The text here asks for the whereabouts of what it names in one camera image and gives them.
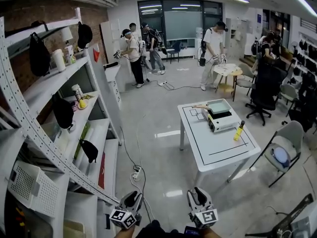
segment cup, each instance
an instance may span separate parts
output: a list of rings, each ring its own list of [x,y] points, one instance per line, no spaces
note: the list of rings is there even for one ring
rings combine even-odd
[[[63,51],[61,49],[55,50],[52,54],[52,57],[54,59],[58,71],[63,71],[66,69],[63,58]]]

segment black pants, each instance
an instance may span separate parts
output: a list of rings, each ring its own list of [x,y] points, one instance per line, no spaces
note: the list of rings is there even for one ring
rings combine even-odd
[[[131,63],[131,69],[135,78],[135,81],[138,84],[143,84],[143,73],[142,73],[142,67],[141,67],[141,58],[139,58],[137,61],[130,62]]]

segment white table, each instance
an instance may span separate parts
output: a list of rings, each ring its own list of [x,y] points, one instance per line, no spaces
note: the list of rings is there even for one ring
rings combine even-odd
[[[233,140],[236,129],[213,133],[201,109],[192,108],[192,106],[206,103],[207,101],[178,106],[181,117],[180,150],[184,149],[186,131],[198,168],[195,187],[201,185],[205,176],[218,172],[228,165],[239,164],[227,180],[231,182],[247,160],[261,150],[245,125],[241,137],[237,141]],[[241,121],[232,108],[230,112],[238,118],[239,122]]]

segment plastic crate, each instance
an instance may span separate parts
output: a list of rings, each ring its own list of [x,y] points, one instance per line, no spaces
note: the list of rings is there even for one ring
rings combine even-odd
[[[55,217],[58,187],[39,167],[16,161],[8,190],[27,208]]]

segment white sneakers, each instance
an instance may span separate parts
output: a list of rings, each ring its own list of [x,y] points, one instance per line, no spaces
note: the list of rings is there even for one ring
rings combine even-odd
[[[216,89],[216,88],[217,88],[214,84],[209,85],[209,87],[210,87],[211,89]],[[201,88],[203,91],[206,91],[206,86],[205,86],[205,85],[200,85],[200,88]]]

